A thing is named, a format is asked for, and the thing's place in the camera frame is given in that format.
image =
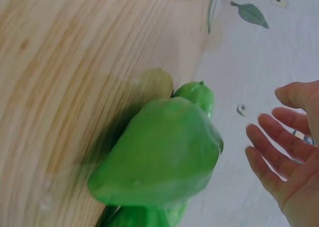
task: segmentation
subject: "hand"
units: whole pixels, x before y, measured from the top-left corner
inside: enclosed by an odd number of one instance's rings
[[[291,83],[275,94],[282,104],[301,108],[307,115],[276,108],[273,116],[319,143],[319,81]],[[319,149],[289,133],[277,120],[267,114],[258,117],[266,134],[302,164],[279,152],[253,124],[246,130],[254,146],[246,148],[249,164],[292,227],[319,227]],[[273,172],[263,158],[287,181]]]

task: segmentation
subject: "wood grain surface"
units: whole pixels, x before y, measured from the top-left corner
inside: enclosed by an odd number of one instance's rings
[[[89,174],[145,103],[192,78],[208,6],[0,0],[0,227],[95,225]]]

